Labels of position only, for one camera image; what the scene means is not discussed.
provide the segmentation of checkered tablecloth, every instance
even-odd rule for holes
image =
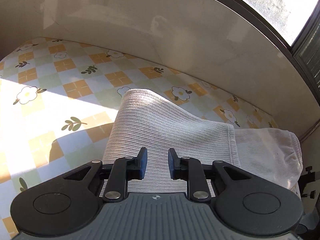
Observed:
[[[1,240],[17,234],[10,204],[18,193],[102,159],[129,89],[150,89],[195,116],[235,128],[277,127],[270,115],[214,85],[77,42],[27,41],[0,62],[0,78]]]

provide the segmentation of silver screw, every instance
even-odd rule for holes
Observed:
[[[117,199],[121,197],[121,194],[117,191],[109,191],[105,194],[105,197],[108,199]]]
[[[205,199],[209,197],[209,194],[205,191],[196,191],[195,193],[193,193],[193,196],[197,199]]]

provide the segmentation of gray plastic panel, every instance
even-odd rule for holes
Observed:
[[[41,238],[25,233],[15,240],[252,240],[225,227],[207,204],[188,201],[183,193],[130,193],[105,204],[86,227],[66,236]],[[298,239],[288,233],[268,239]]]

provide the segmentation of folded garment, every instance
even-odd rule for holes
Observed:
[[[148,149],[147,170],[143,180],[128,182],[130,192],[186,192],[185,181],[170,178],[169,148],[203,164],[223,160],[288,189],[302,171],[300,144],[293,133],[235,130],[227,123],[195,117],[150,90],[132,89],[122,98],[103,163],[136,156],[141,147]]]

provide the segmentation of crosshair logo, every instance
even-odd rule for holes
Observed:
[[[154,195],[152,196],[153,199],[158,200],[159,198],[161,198],[159,195]]]

